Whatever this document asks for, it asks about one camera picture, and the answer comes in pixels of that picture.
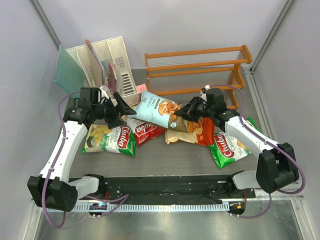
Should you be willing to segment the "beige orange cassava chips bag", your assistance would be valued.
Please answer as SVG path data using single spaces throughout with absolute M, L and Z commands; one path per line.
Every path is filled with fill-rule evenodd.
M 165 132 L 165 142 L 167 145 L 178 141 L 183 141 L 201 146 L 210 146 L 214 144 L 215 126 L 210 118 L 201 117 L 198 122 L 183 121 L 188 132 L 178 132 L 167 130 Z

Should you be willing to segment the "red Chuba chips bag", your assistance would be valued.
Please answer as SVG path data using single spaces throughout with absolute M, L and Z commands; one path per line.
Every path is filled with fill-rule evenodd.
M 166 129 L 163 127 L 134 118 L 128 118 L 126 123 L 133 132 L 136 144 L 139 147 L 166 132 Z

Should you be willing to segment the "light blue cassava chips bag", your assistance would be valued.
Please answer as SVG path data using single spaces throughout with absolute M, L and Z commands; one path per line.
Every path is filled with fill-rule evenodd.
M 168 130 L 187 133 L 188 129 L 181 116 L 175 115 L 183 105 L 155 95 L 149 91 L 143 91 L 140 103 L 135 107 L 136 114 L 130 118 L 152 123 Z

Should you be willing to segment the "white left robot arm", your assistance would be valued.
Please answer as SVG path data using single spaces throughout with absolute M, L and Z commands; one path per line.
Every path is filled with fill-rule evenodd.
M 105 179 L 101 175 L 86 174 L 69 181 L 70 170 L 77 150 L 96 120 L 104 120 L 108 128 L 124 124 L 122 116 L 136 112 L 114 93 L 117 104 L 105 97 L 98 87 L 82 87 L 79 95 L 64 114 L 59 114 L 61 133 L 53 152 L 38 176 L 30 176 L 27 188 L 38 207 L 70 212 L 76 202 L 88 195 L 100 200 L 107 192 Z

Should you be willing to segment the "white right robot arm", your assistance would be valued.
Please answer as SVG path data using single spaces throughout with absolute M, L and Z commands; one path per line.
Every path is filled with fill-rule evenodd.
M 225 133 L 243 143 L 257 157 L 257 169 L 241 171 L 232 176 L 226 184 L 226 193 L 233 198 L 244 189 L 258 187 L 268 194 L 275 191 L 286 194 L 283 188 L 301 180 L 300 193 L 306 185 L 306 177 L 296 162 L 293 147 L 278 143 L 249 125 L 242 112 L 228 109 L 222 90 L 217 85 L 206 86 L 201 96 L 195 96 L 188 104 L 175 112 L 187 121 L 197 122 L 199 118 L 209 118 Z

